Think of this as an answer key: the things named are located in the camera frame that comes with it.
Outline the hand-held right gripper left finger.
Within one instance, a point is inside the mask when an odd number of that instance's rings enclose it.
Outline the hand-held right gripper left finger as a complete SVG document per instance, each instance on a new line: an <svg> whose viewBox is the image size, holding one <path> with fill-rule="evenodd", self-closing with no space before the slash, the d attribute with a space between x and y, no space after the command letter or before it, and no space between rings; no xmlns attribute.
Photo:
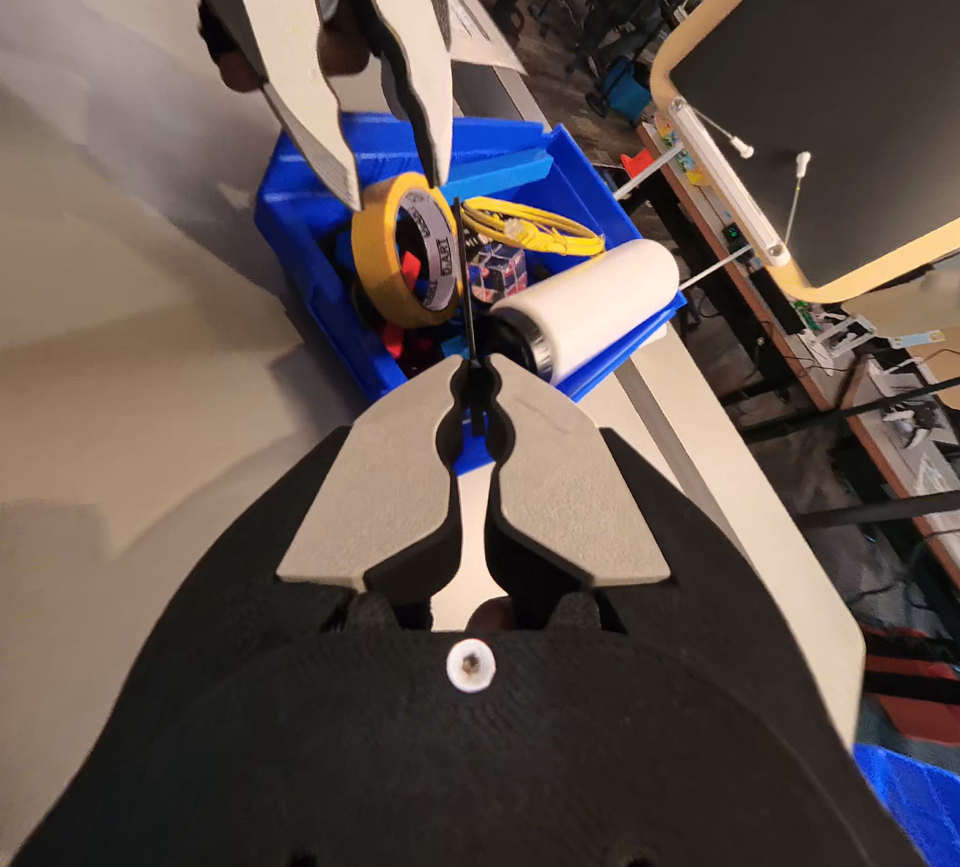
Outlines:
<svg viewBox="0 0 960 867"><path fill-rule="evenodd" d="M276 574L373 592L396 607L430 601L457 573L462 519L453 470L462 445L451 357L378 399L344 435Z"/></svg>

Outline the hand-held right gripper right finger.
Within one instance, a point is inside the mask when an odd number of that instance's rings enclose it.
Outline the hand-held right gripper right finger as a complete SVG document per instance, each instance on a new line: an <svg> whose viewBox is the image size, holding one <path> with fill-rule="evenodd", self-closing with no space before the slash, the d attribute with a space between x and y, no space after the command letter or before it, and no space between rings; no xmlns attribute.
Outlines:
<svg viewBox="0 0 960 867"><path fill-rule="evenodd" d="M670 569L603 432L575 401L494 354L486 565L508 595L549 609L571 590L664 582Z"/></svg>

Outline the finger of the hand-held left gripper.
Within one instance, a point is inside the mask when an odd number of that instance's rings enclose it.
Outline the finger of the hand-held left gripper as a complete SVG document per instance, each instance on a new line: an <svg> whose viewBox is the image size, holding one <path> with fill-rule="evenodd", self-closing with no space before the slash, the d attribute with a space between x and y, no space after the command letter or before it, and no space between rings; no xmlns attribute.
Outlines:
<svg viewBox="0 0 960 867"><path fill-rule="evenodd" d="M433 188L450 174L453 93L449 0L369 0L373 38L386 58Z"/></svg>
<svg viewBox="0 0 960 867"><path fill-rule="evenodd" d="M350 211L362 207L339 100L320 64L317 0L204 0L240 47L271 109L319 180Z"/></svg>

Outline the blue plastic bin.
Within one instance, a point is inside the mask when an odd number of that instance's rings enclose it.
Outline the blue plastic bin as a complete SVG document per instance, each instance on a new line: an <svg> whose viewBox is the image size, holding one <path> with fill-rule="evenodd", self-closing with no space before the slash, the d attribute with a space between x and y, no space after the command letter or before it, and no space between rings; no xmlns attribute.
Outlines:
<svg viewBox="0 0 960 867"><path fill-rule="evenodd" d="M873 793L931 866L959 865L959 777L880 746L853 756Z"/></svg>
<svg viewBox="0 0 960 867"><path fill-rule="evenodd" d="M408 171L422 172L408 122L388 113L353 113L344 119L344 132L356 154L362 188ZM466 165L531 150L552 157L545 176L488 195L566 216L604 236L607 249L641 238L563 127L548 131L541 121L457 117L450 175ZM355 273L335 258L337 238L345 235L352 216L282 133L258 189L255 225L314 327L326 337L362 397L373 403L405 384L407 376L358 312L351 293Z"/></svg>

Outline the blue interlocking cube stick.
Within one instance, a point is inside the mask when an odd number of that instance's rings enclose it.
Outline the blue interlocking cube stick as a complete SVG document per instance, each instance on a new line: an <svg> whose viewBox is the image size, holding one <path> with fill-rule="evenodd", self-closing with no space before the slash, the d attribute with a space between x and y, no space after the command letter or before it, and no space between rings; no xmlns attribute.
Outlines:
<svg viewBox="0 0 960 867"><path fill-rule="evenodd" d="M493 197L545 179L553 164L553 156L542 149L487 157L452 166L439 190L447 201Z"/></svg>

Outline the black handheld tool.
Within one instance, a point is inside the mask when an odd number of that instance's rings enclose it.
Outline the black handheld tool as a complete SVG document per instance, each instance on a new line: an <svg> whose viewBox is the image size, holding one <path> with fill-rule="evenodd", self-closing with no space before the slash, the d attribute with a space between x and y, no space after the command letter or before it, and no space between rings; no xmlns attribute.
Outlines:
<svg viewBox="0 0 960 867"><path fill-rule="evenodd" d="M486 369L479 356L474 323L474 304L472 301L472 286L469 276L467 258L467 237L462 201L455 197L452 211L457 226L458 256L461 280L461 311L463 332L467 346L467 374L464 388L465 406L469 414L471 436L481 439L487 433L487 404L489 386L486 380Z"/></svg>

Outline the person's left hand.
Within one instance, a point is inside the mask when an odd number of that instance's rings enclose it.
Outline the person's left hand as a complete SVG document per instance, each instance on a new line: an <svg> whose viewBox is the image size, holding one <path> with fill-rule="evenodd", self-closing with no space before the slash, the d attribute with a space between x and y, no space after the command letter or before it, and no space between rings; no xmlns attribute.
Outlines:
<svg viewBox="0 0 960 867"><path fill-rule="evenodd" d="M223 84L234 93L253 93L262 90L263 80L239 50L231 50L216 59Z"/></svg>

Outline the white printed paper sheet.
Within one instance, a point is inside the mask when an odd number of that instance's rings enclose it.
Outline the white printed paper sheet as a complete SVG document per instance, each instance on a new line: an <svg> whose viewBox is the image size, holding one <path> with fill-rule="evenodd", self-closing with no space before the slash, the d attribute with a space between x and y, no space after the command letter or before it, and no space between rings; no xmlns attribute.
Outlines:
<svg viewBox="0 0 960 867"><path fill-rule="evenodd" d="M526 74L514 48L480 0L447 0L447 6L453 63Z"/></svg>

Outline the white cylindrical bottle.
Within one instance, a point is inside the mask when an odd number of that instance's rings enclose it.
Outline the white cylindrical bottle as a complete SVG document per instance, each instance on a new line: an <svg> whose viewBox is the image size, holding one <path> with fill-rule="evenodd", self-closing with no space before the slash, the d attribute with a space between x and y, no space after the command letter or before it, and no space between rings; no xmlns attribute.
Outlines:
<svg viewBox="0 0 960 867"><path fill-rule="evenodd" d="M498 301L481 324L482 352L579 395L667 325L679 287L674 255L634 239Z"/></svg>

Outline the small blue floor bin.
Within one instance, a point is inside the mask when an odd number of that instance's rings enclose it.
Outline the small blue floor bin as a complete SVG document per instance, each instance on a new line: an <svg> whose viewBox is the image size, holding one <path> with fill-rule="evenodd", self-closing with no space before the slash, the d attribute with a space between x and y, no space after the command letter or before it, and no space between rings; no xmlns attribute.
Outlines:
<svg viewBox="0 0 960 867"><path fill-rule="evenodd" d="M606 71L600 93L604 108L636 127L652 102L645 64L631 57L618 57Z"/></svg>

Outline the yellow masking tape roll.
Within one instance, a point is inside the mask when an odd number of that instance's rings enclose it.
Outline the yellow masking tape roll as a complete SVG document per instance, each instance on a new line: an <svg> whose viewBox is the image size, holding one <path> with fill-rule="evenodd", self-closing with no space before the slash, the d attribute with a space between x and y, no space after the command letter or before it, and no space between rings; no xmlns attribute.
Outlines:
<svg viewBox="0 0 960 867"><path fill-rule="evenodd" d="M425 294L407 286L397 243L402 214L413 222L426 253ZM385 321L402 329L437 327L458 309L463 282L454 213L423 174L407 172L367 187L353 214L351 249L359 284Z"/></svg>

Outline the puzzle cube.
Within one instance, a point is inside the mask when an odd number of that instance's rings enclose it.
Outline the puzzle cube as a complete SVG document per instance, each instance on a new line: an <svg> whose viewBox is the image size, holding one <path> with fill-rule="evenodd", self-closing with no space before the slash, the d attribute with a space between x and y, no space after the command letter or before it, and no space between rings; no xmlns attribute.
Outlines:
<svg viewBox="0 0 960 867"><path fill-rule="evenodd" d="M492 307L528 287L524 249L491 242L475 250L466 266L471 296L483 306Z"/></svg>

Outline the black panel with wooden rim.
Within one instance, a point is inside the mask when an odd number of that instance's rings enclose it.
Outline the black panel with wooden rim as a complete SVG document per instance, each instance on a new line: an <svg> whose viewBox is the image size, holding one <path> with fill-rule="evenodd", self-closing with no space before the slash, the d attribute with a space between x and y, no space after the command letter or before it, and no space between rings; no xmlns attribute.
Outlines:
<svg viewBox="0 0 960 867"><path fill-rule="evenodd" d="M958 0L703 0L654 103L788 296L958 251Z"/></svg>

